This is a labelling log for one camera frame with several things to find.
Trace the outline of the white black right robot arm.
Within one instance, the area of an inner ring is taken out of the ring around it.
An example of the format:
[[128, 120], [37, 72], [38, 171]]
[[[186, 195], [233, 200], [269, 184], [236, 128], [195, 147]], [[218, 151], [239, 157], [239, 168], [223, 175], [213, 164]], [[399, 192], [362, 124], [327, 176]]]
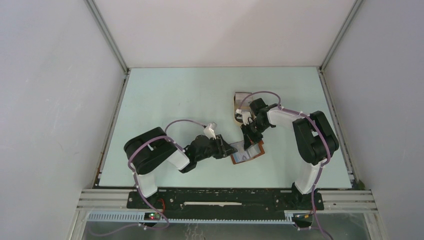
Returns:
[[304, 163], [294, 182], [297, 191], [291, 194], [290, 201], [295, 208], [304, 209], [311, 202], [309, 193], [315, 190], [322, 167], [339, 149], [339, 141], [327, 117], [322, 111], [306, 115], [278, 103], [267, 105], [262, 98], [252, 101], [249, 107], [250, 110], [235, 110], [235, 115], [241, 116], [245, 150], [258, 144], [263, 139], [263, 132], [269, 128], [279, 126], [293, 131]]

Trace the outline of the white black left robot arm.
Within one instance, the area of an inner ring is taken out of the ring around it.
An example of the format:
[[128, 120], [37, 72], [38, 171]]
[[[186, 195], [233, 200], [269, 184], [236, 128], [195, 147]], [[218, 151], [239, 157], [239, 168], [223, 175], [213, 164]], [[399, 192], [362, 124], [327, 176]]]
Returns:
[[161, 127], [128, 140], [123, 150], [135, 187], [140, 190], [138, 201], [145, 208], [153, 208], [158, 202], [154, 170], [162, 163], [169, 162], [181, 173], [187, 173], [202, 160], [223, 159], [238, 152], [220, 134], [201, 134], [186, 147], [181, 147]]

